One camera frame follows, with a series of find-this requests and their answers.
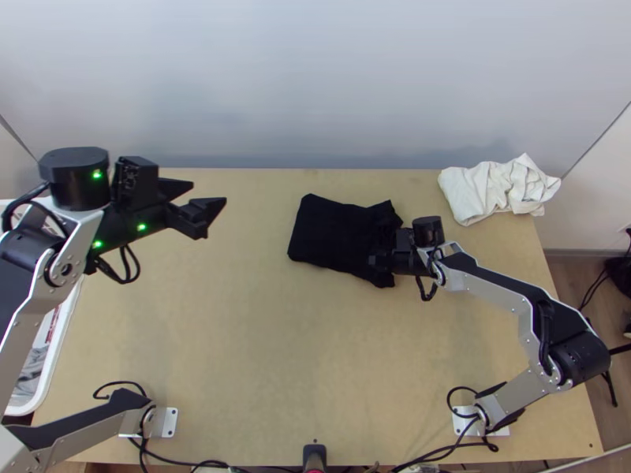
wooden floor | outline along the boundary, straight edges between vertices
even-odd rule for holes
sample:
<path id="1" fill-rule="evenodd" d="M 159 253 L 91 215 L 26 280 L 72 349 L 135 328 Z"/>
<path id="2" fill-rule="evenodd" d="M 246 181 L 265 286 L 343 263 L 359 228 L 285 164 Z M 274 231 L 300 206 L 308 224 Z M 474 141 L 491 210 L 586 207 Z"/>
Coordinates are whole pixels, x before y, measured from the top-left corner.
<path id="1" fill-rule="evenodd" d="M 603 268 L 602 259 L 593 258 L 548 258 L 552 277 L 561 301 L 577 307 L 585 290 L 596 279 Z M 629 342 L 622 336 L 625 325 L 631 321 L 631 300 L 623 296 L 610 281 L 606 281 L 594 295 L 592 302 L 583 310 L 585 316 L 592 320 L 596 332 L 605 340 L 609 348 Z M 588 393 L 603 447 L 607 451 L 614 447 L 631 442 L 631 352 L 614 357 L 611 375 L 618 393 L 619 407 L 611 405 L 607 385 L 601 377 L 594 378 L 587 383 Z M 550 467 L 569 463 L 568 460 L 551 460 Z M 185 473 L 186 467 L 149 467 L 150 473 Z M 444 464 L 445 471 L 482 471 L 484 473 L 534 473 L 546 469 L 541 461 L 496 464 Z M 266 468 L 248 468 L 252 473 L 273 473 Z M 388 467 L 381 467 L 379 471 L 388 471 Z M 344 469 L 336 467 L 331 473 L 361 473 L 362 467 Z M 630 473 L 631 449 L 593 460 L 590 463 L 578 465 L 564 470 L 567 473 L 587 473 L 598 471 L 603 473 Z M 136 465 L 84 465 L 60 464 L 55 473 L 140 473 Z"/>

power cord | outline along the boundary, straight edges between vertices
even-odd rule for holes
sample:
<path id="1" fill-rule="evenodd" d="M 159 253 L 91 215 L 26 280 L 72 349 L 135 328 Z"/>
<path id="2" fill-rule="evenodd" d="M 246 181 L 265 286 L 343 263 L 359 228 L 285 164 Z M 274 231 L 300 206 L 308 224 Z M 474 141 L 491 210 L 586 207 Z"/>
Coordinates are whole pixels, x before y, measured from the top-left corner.
<path id="1" fill-rule="evenodd" d="M 31 191 L 28 191 L 22 197 L 18 197 L 17 199 L 15 199 L 13 202 L 9 203 L 9 205 L 6 206 L 5 211 L 2 212 L 2 232 L 3 233 L 13 230 L 13 224 L 11 223 L 11 218 L 13 217 L 13 214 L 15 213 L 17 208 L 19 206 L 28 204 L 28 205 L 37 207 L 39 210 L 41 210 L 42 213 L 44 213 L 48 218 L 50 218 L 54 222 L 54 224 L 58 227 L 59 232 L 65 238 L 68 238 L 69 236 L 68 230 L 65 229 L 59 217 L 55 215 L 52 211 L 47 209 L 45 206 L 43 206 L 41 203 L 33 201 L 35 197 L 39 196 L 42 192 L 48 189 L 49 185 L 50 185 L 49 182 L 44 181 L 42 184 L 38 185 L 36 188 L 32 189 Z"/>
<path id="2" fill-rule="evenodd" d="M 129 284 L 131 282 L 134 282 L 140 277 L 140 261 L 138 261 L 138 258 L 128 244 L 121 246 L 118 249 L 118 252 L 121 255 L 121 261 L 123 263 L 123 268 L 125 269 L 125 277 L 119 276 L 114 268 L 110 266 L 110 264 L 101 256 L 97 256 L 95 258 L 96 268 L 103 274 L 105 274 L 109 279 L 116 281 L 118 284 Z M 129 266 L 129 261 L 127 260 L 126 253 L 129 253 L 129 257 L 132 259 L 135 266 L 133 276 L 131 267 Z"/>
<path id="3" fill-rule="evenodd" d="M 400 464 L 394 468 L 392 468 L 392 473 L 398 473 L 399 471 L 405 470 L 407 467 L 411 467 L 415 464 L 418 463 L 423 463 L 423 462 L 437 462 L 440 460 L 443 460 L 445 458 L 447 458 L 449 455 L 451 455 L 456 449 L 461 449 L 464 447 L 487 447 L 489 450 L 491 450 L 493 453 L 496 453 L 499 451 L 499 447 L 496 444 L 490 443 L 487 440 L 487 436 L 484 435 L 482 437 L 482 441 L 475 441 L 475 442 L 470 442 L 470 443 L 462 443 L 462 439 L 464 438 L 464 436 L 466 435 L 467 431 L 473 426 L 473 424 L 475 424 L 476 422 L 478 422 L 479 420 L 481 420 L 480 414 L 461 414 L 459 413 L 456 409 L 454 409 L 451 405 L 451 397 L 454 393 L 456 393 L 457 391 L 460 390 L 466 390 L 469 391 L 471 393 L 477 394 L 478 392 L 475 391 L 474 389 L 471 389 L 467 386 L 457 386 L 455 388 L 453 388 L 452 390 L 450 390 L 447 394 L 447 406 L 449 407 L 450 411 L 452 411 L 455 415 L 457 415 L 458 417 L 462 417 L 463 419 L 471 419 L 471 422 L 469 422 L 467 424 L 467 426 L 462 430 L 462 432 L 460 433 L 460 435 L 458 436 L 456 443 L 452 444 L 452 445 L 446 445 L 444 447 L 441 447 L 439 449 L 436 450 L 432 450 L 429 453 L 425 453 L 424 455 L 421 455 L 417 458 L 415 458 L 414 460 L 410 460 L 409 462 L 406 462 L 404 464 Z"/>
<path id="4" fill-rule="evenodd" d="M 438 249 L 439 249 L 438 234 L 437 234 L 437 232 L 435 230 L 434 230 L 434 241 L 435 241 L 434 249 L 431 250 L 431 253 L 430 253 L 429 259 L 428 259 L 428 273 L 432 277 L 434 277 L 435 274 L 433 274 L 431 272 L 431 267 L 432 267 L 434 261 L 436 260 L 436 256 L 438 254 Z M 421 281 L 420 276 L 417 276 L 417 275 L 414 276 L 414 280 L 416 281 L 416 285 L 419 287 L 420 299 L 423 302 L 429 302 L 430 300 L 432 300 L 434 298 L 434 296 L 436 295 L 436 291 L 439 288 L 438 285 L 435 283 L 435 281 L 432 281 L 430 291 L 429 292 L 425 292 L 425 286 L 423 286 L 423 281 Z"/>
<path id="5" fill-rule="evenodd" d="M 631 228 L 626 229 L 626 234 L 629 235 L 629 238 L 631 238 Z M 627 247 L 625 254 L 624 256 L 622 256 L 622 258 L 629 257 L 629 254 L 631 254 L 631 241 L 629 242 L 629 246 Z M 600 274 L 598 275 L 598 277 L 596 277 L 594 282 L 592 282 L 592 285 L 590 285 L 587 291 L 585 291 L 583 299 L 581 300 L 581 304 L 578 306 L 579 311 L 582 311 L 583 309 L 585 309 L 587 305 L 590 302 L 592 302 L 592 298 L 594 297 L 594 294 L 596 294 L 596 291 L 598 290 L 598 288 L 601 286 L 602 283 L 604 283 L 607 279 L 609 279 L 609 275 L 605 274 L 606 272 L 607 272 L 607 269 L 602 270 Z"/>

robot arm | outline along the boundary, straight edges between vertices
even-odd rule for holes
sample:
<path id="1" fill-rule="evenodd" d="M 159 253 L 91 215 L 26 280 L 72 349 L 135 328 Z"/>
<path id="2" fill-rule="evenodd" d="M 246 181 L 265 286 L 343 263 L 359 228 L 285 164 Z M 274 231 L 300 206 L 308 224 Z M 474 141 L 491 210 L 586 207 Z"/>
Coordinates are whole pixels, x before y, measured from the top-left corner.
<path id="1" fill-rule="evenodd" d="M 82 274 L 102 270 L 121 283 L 135 280 L 112 276 L 103 253 L 120 248 L 123 255 L 130 242 L 165 228 L 194 240 L 206 238 L 226 204 L 225 198 L 172 204 L 192 182 L 159 178 L 157 165 L 138 157 L 119 159 L 110 188 L 108 165 L 107 152 L 97 147 L 51 151 L 39 162 L 46 185 L 38 189 L 49 188 L 50 196 L 33 201 L 33 192 L 2 216 L 2 410 L 45 314 L 69 296 Z M 21 204 L 30 205 L 13 228 L 11 217 Z M 61 235 L 47 228 L 47 219 Z M 129 272 L 126 261 L 124 266 Z M 171 437 L 176 420 L 177 409 L 156 408 L 144 393 L 117 389 L 106 404 L 44 426 L 0 427 L 0 471 L 42 471 L 116 434 L 137 436 L 141 430 L 146 438 Z"/>
<path id="2" fill-rule="evenodd" d="M 440 217 L 418 218 L 412 229 L 398 230 L 394 249 L 372 256 L 370 263 L 397 274 L 431 277 L 430 293 L 436 288 L 470 292 L 517 316 L 517 336 L 528 367 L 516 378 L 476 395 L 469 411 L 482 419 L 479 432 L 495 432 L 515 422 L 541 397 L 566 391 L 609 369 L 607 347 L 579 311 L 552 299 L 540 287 L 478 266 L 458 243 L 445 241 Z"/>

black garment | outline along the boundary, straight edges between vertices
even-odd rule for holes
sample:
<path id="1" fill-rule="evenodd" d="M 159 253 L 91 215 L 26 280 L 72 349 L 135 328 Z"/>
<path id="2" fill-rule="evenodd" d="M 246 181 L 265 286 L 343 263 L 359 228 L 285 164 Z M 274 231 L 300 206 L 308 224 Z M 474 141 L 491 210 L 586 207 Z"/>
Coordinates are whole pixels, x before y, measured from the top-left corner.
<path id="1" fill-rule="evenodd" d="M 370 267 L 368 256 L 379 248 L 391 248 L 402 223 L 389 200 L 367 208 L 307 194 L 298 209 L 287 255 L 294 261 L 354 274 L 378 288 L 391 288 L 392 273 Z"/>

table surface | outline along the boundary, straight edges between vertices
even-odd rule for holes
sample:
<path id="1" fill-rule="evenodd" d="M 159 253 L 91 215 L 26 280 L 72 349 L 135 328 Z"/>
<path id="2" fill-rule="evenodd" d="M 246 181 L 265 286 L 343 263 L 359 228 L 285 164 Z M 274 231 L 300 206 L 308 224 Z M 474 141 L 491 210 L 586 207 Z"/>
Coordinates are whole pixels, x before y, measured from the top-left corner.
<path id="1" fill-rule="evenodd" d="M 85 280 L 35 424 L 93 407 L 97 386 L 132 379 L 180 409 L 175 437 L 150 442 L 163 455 L 297 465 L 303 445 L 317 439 L 330 464 L 398 464 L 455 441 L 449 389 L 486 389 L 526 367 L 510 313 L 463 293 L 439 291 L 421 303 L 412 277 L 377 289 L 295 263 L 286 251 L 309 192 L 361 206 L 391 199 L 406 225 L 441 215 L 446 238 L 480 265 L 555 295 L 531 217 L 497 214 L 461 227 L 437 171 L 161 172 L 195 181 L 178 203 L 226 196 L 227 206 L 208 240 L 168 230 L 134 243 L 142 275 L 132 285 L 101 274 Z M 534 403 L 509 438 L 494 442 L 498 453 L 460 449 L 449 462 L 602 452 L 582 385 Z M 138 455 L 113 438 L 75 458 L 135 463 Z"/>

